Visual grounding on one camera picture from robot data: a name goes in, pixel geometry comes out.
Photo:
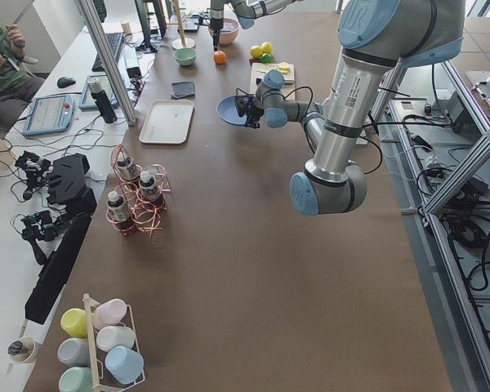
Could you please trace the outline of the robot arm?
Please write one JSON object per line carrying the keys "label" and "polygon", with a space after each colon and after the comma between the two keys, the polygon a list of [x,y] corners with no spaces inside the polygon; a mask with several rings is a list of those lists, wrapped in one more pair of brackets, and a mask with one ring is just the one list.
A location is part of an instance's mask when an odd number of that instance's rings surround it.
{"label": "robot arm", "polygon": [[254,94],[235,97],[237,114],[249,127],[258,127],[261,118],[272,128],[302,125],[315,151],[290,180],[299,213],[350,212],[363,203],[367,182],[350,155],[384,74],[396,65],[412,68],[454,58],[464,21],[463,1],[351,1],[339,21],[342,49],[322,104],[284,98],[283,75],[276,69],[266,73]]}
{"label": "robot arm", "polygon": [[284,9],[286,6],[293,4],[292,0],[264,0],[264,1],[210,1],[210,27],[213,30],[213,51],[219,49],[221,30],[224,28],[225,4],[230,4],[234,14],[238,18],[243,29],[249,29],[254,25],[254,20],[263,16],[274,14]]}

